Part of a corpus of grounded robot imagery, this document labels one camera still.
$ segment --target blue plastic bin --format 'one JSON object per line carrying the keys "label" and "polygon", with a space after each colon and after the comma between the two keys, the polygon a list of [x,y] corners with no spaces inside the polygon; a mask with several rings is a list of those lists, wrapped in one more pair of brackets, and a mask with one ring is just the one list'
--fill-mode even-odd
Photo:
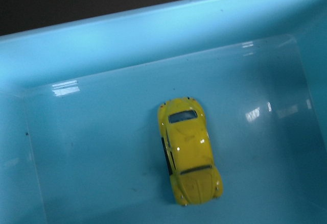
{"label": "blue plastic bin", "polygon": [[[326,39],[327,0],[184,0],[0,37],[0,223],[327,223]],[[182,96],[225,186],[186,208],[156,117]]]}

